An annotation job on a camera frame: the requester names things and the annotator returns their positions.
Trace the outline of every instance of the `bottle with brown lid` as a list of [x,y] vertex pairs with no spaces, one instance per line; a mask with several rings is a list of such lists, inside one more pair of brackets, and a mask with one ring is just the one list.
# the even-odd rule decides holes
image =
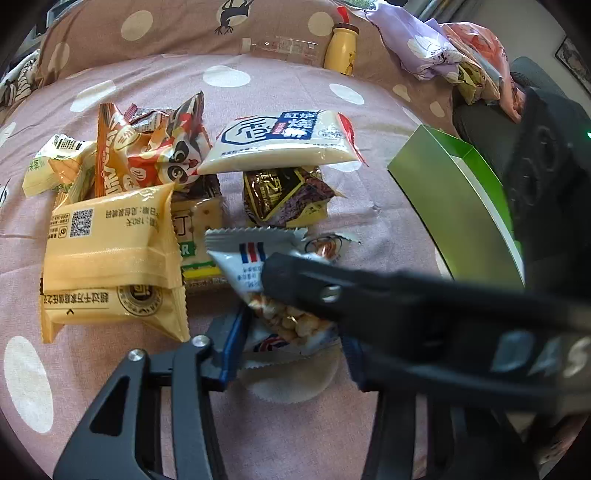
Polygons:
[[343,18],[343,22],[337,23],[333,27],[333,37],[326,50],[324,68],[351,75],[355,62],[359,28],[349,23],[349,15],[345,7],[338,7],[337,10]]

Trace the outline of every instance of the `curtain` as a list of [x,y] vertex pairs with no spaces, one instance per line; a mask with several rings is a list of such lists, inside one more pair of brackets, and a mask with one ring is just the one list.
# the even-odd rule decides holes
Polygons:
[[408,0],[404,8],[419,20],[434,18],[439,23],[470,19],[483,0]]

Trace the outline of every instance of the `picture frame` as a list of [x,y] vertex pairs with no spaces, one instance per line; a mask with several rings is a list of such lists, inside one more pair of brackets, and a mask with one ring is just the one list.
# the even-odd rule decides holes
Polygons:
[[572,40],[566,37],[554,56],[570,70],[570,73],[579,81],[587,94],[591,96],[591,72]]

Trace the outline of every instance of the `plastic bottle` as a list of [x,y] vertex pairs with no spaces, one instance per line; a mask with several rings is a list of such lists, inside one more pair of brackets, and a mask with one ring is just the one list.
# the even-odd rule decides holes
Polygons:
[[278,37],[277,35],[264,37],[255,42],[248,37],[242,39],[241,54],[259,53],[265,57],[269,56],[264,54],[265,52],[270,53],[270,56],[283,57],[283,60],[312,64],[318,59],[318,44],[288,37]]
[[343,18],[343,22],[337,23],[333,27],[333,37],[324,57],[324,68],[351,75],[359,29],[349,23],[349,14],[345,7],[338,7],[337,10]]

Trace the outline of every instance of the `metal screw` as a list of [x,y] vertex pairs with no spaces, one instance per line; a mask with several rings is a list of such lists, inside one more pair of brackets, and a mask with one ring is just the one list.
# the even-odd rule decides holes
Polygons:
[[206,335],[197,335],[196,337],[191,338],[191,343],[196,346],[197,348],[204,348],[209,345],[209,337]]
[[144,352],[142,349],[135,348],[127,354],[127,358],[132,362],[139,362],[145,354],[146,352]]
[[334,303],[340,297],[340,285],[329,285],[320,290],[320,297],[326,303]]

